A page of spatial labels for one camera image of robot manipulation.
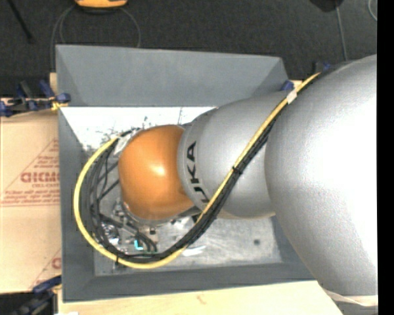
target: clamp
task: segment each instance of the clamp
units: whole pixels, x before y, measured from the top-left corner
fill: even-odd
[[[69,103],[71,97],[68,93],[54,94],[50,85],[42,79],[39,81],[39,88],[42,97],[35,97],[26,81],[21,81],[16,88],[16,96],[0,101],[0,117],[10,117],[14,114],[21,114],[32,111],[45,110],[47,108],[57,109],[63,104]]]

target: black cable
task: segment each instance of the black cable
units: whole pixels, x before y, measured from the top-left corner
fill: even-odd
[[[35,37],[32,35],[32,33],[29,31],[24,19],[22,18],[22,15],[20,15],[19,10],[16,8],[16,5],[14,4],[13,0],[7,0],[7,3],[11,7],[13,14],[15,15],[16,19],[18,20],[20,26],[24,30],[24,33],[26,35],[26,39],[28,40],[29,44],[34,44],[36,43]]]

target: blue clamp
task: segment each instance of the blue clamp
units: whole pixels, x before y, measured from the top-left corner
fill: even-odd
[[[55,294],[51,289],[60,284],[61,276],[56,276],[35,286],[32,289],[35,297],[11,312],[10,315],[38,315],[54,297]]]
[[[295,87],[295,84],[293,81],[290,81],[289,79],[285,81],[280,88],[280,91],[292,91]]]
[[[55,276],[54,278],[51,278],[35,286],[32,289],[32,293],[35,295],[42,294],[60,284],[61,284],[61,276]]]
[[[10,99],[7,104],[0,101],[0,117],[10,117],[14,114],[20,114],[24,112],[45,110],[47,108],[53,108],[54,104],[67,104],[71,101],[71,96],[68,93],[54,94],[51,86],[42,79],[39,81],[39,88],[45,96],[44,99],[36,98],[31,92],[28,84],[25,81],[21,81],[16,88],[16,96]]]

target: gray box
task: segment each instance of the gray box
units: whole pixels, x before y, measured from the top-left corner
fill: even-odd
[[[56,46],[56,70],[59,92],[72,96],[70,107],[91,111],[98,107],[220,106],[253,95],[278,92],[287,80],[282,60],[270,56],[77,45]],[[274,217],[267,221],[271,227],[262,230],[275,242],[266,263],[235,262],[221,267],[151,272],[136,270],[113,276],[96,274],[101,255],[82,238],[72,214],[72,192],[87,161],[84,146],[74,134],[74,125],[77,124],[69,122],[61,111],[60,195],[65,301],[313,279]],[[225,223],[234,225],[233,220],[222,223],[223,228]]]

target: yellow cable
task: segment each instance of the yellow cable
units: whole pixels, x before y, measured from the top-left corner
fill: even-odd
[[[305,81],[303,81],[301,84],[299,84],[294,91],[298,93],[302,88],[304,88],[310,81],[312,81],[319,73],[316,73],[315,75],[312,75],[311,77],[307,78]],[[234,167],[239,166],[239,163],[246,157],[247,153],[250,151],[251,147],[255,144],[255,142],[258,140],[258,138],[263,134],[263,131],[271,124],[271,122],[275,119],[275,117],[280,113],[280,111],[285,107],[285,105],[288,103],[288,98],[285,97],[275,108],[274,110],[270,113],[270,115],[266,118],[264,123],[258,128],[258,130],[255,132],[251,140],[248,142],[242,153],[239,155],[238,159],[236,160]],[[80,217],[80,191],[81,191],[81,185],[83,183],[84,178],[86,177],[86,174],[88,170],[91,168],[92,164],[95,162],[95,160],[107,149],[109,148],[115,141],[117,141],[119,137],[115,137],[105,144],[103,144],[93,155],[92,157],[87,160],[85,166],[81,170],[79,177],[76,182],[76,187],[74,188],[74,194],[73,194],[73,210],[74,210],[74,217],[77,223],[77,227],[79,228],[79,231],[82,233],[83,237],[87,240],[87,242],[92,245],[94,249],[96,249],[99,253],[104,255],[105,257],[112,259],[113,261],[118,261],[120,264],[131,267],[131,268],[139,268],[139,269],[152,269],[152,268],[158,268],[165,266],[166,264],[170,263],[172,260],[176,259],[186,248],[187,245],[184,247],[176,250],[176,252],[170,254],[164,259],[161,259],[160,261],[156,262],[148,262],[148,263],[137,263],[137,262],[131,262],[127,261],[125,259],[117,257],[115,254],[109,252],[105,247],[103,247],[100,243],[98,243],[86,230],[85,226],[83,225]],[[231,178],[233,175],[234,170],[231,168],[231,170],[228,172],[226,175],[225,179],[221,183],[221,185],[218,187],[216,192],[214,193],[213,197],[210,199],[209,203],[206,205],[200,216],[198,217],[196,222],[199,222],[202,217],[208,212],[210,207],[214,204],[215,200],[217,197],[221,194],[223,188],[225,187],[226,183],[228,180]]]

